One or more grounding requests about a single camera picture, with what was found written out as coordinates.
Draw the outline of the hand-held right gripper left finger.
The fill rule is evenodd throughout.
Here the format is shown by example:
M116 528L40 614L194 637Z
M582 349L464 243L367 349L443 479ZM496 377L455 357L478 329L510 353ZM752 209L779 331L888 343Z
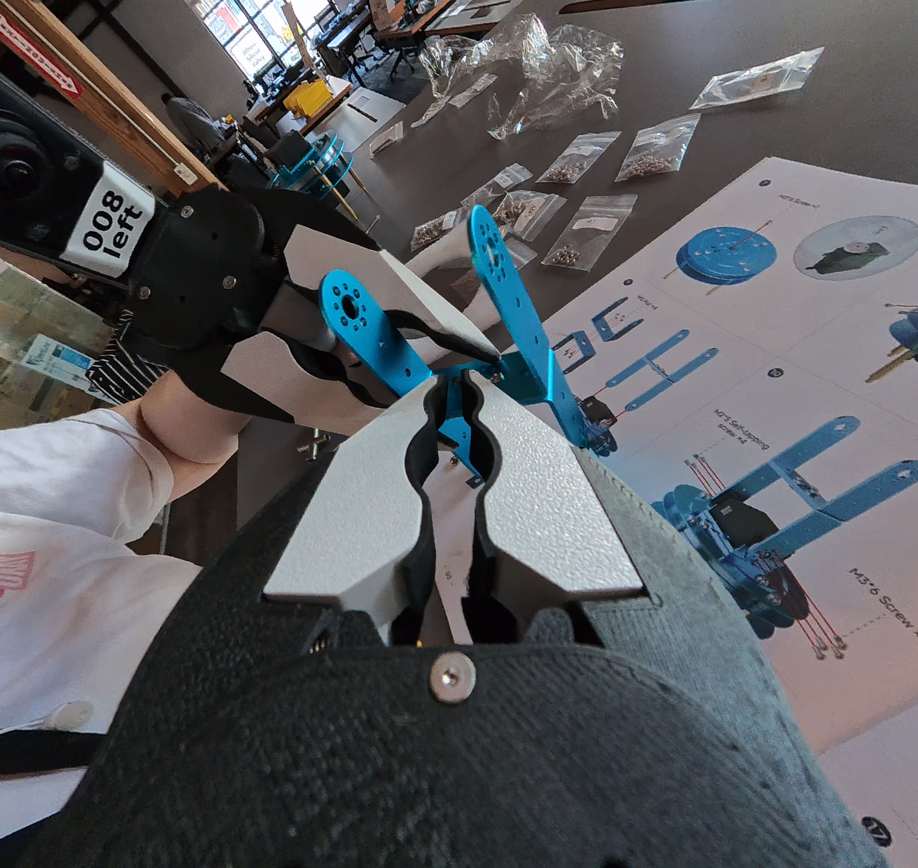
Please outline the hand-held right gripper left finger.
M263 595L417 628L433 592L425 484L439 461L440 379L431 376L338 448Z

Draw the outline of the red wall sign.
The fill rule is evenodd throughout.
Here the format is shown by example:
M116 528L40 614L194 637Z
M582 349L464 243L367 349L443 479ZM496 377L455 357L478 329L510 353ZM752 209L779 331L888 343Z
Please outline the red wall sign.
M38 71L40 76L71 100L79 99L83 86L63 69L46 50L37 45L14 21L1 14L1 40L25 64Z

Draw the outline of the white table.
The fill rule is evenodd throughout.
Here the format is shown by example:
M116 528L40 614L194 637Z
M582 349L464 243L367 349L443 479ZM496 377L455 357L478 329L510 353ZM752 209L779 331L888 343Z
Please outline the white table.
M382 126L392 117L395 117L405 104L384 94L378 94L364 87L354 88L353 84L334 76L330 76L315 84L323 82L328 87L328 96L319 101L319 106L306 117L290 111L280 98L268 104L259 99L243 118L244 126L268 126L271 131L281 135L287 131L296 130L302 135L316 131L327 119L342 110L344 114L356 114L365 123L374 127Z

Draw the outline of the illustrated instruction manual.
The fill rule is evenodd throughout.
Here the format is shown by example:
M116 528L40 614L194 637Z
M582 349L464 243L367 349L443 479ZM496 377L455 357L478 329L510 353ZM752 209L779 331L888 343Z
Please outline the illustrated instruction manual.
M916 866L916 184L777 158L545 322L601 461L730 586Z

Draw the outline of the large paned window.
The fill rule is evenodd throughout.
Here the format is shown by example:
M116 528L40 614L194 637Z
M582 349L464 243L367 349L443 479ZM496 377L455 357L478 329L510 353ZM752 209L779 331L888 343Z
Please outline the large paned window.
M322 25L338 13L333 0L192 0L192 6L251 82L300 65L300 47L313 52Z

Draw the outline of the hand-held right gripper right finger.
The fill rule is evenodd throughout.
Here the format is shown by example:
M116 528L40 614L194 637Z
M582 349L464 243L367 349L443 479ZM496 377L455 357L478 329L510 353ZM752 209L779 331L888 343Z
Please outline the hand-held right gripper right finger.
M550 608L632 599L645 582L587 474L588 452L478 371L462 374L476 497L462 600L473 643L519 641Z

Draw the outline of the striped black white cloth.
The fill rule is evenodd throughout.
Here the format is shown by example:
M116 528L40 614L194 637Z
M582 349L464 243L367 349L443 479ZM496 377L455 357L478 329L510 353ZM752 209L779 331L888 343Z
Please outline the striped black white cloth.
M86 371L86 379L114 404L141 399L168 368L128 347L133 314L123 310L109 343Z

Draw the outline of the white foam packing piece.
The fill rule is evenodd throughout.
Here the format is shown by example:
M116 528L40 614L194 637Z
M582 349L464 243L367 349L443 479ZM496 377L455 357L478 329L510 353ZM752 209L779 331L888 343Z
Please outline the white foam packing piece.
M406 266L422 279L437 269L464 269L465 275L460 279L463 283L461 290L472 298L462 308L462 313L484 332L500 322L500 315L473 265L467 225L464 219L413 257Z

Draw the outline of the person's left hand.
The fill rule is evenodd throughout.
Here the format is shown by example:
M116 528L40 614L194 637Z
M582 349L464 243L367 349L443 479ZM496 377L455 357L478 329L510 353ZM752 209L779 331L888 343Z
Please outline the person's left hand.
M171 455L198 465L221 465L238 449L251 415L218 408L195 395L169 370L140 400L144 430Z

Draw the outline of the wooden ceiling beam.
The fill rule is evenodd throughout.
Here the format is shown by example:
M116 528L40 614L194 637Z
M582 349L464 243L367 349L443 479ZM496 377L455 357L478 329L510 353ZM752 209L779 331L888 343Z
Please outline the wooden ceiling beam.
M79 99L71 100L48 82L52 88L161 186L174 195L182 195L222 185L212 170L44 2L1 0L2 13L63 66L84 92Z

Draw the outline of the blue U-shaped metal bracket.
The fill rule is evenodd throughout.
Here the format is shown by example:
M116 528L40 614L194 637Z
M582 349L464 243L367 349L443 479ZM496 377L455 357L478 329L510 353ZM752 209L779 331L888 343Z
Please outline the blue U-shaped metal bracket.
M473 429L468 416L472 398L464 395L463 374L476 371L494 383L499 391L523 406L548 406L561 433L578 448L593 448L587 417L582 411L582 401L570 390L567 378L561 371L555 354L545 353L545 368L534 372L519 351L511 351L498 362L472 360L440 370L448 382L445 419L439 428L439 440L451 449L456 461L473 474L474 485L484 484L489 475L491 461L484 449L473 447Z
M550 349L547 337L520 274L513 262L494 219L488 210L476 206L466 218L471 258L480 281L496 308L500 322L511 333L516 351L526 359L534 372L545 368L545 353ZM326 319L356 317L356 308L349 296L338 300L341 291L355 287L355 279L342 271L334 271L319 289L319 306ZM343 332L343 342L373 374L397 396L430 378L429 365L419 357L407 339L396 332L394 325L384 319L374 301L368 301L369 314L361 318L361 326Z

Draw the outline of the dark grey desk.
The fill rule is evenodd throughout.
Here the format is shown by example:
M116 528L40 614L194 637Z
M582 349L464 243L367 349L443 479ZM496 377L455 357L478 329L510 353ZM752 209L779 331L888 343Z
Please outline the dark grey desk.
M916 0L527 0L547 27L570 23L623 43L612 127L634 133L685 114L708 79L823 47L798 91L709 110L676 174L636 183L637 204L600 259L600 276L768 156L876 179L916 183ZM357 169L382 216L374 237L400 258L411 230L458 205L498 169L541 170L598 108L560 126L498 141L486 130L490 97L446 108L378 159L361 147Z

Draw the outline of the large clear zip bag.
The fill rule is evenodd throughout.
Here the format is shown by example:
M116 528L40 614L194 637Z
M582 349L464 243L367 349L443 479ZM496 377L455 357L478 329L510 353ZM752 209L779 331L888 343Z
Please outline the large clear zip bag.
M823 49L804 50L745 70L716 75L689 110L697 112L797 91L808 81Z

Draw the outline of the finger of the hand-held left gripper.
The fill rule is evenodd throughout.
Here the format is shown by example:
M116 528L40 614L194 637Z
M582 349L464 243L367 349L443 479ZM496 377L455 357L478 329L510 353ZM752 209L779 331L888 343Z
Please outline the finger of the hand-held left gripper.
M345 349L343 332L361 326L361 318L370 312L368 301L375 302L427 365L449 352L487 361L499 357L472 319L387 250L298 226L284 258L287 274L276 294L276 337L301 368L348 368L355 363L336 349ZM355 305L356 317L346 315L344 323L326 319L319 306L321 283L334 271L356 281L338 295L338 300L349 296Z
M396 394L340 341L321 350L262 331L232 347L222 373L295 424L336 435L354 435L396 402Z

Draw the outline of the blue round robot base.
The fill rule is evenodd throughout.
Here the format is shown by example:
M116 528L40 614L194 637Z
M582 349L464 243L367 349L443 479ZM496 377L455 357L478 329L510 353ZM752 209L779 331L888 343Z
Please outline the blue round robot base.
M337 195L344 200L349 192L347 178L352 154L336 132L327 132L315 140L294 131L287 133L266 155L274 167L269 188L302 192L318 200Z

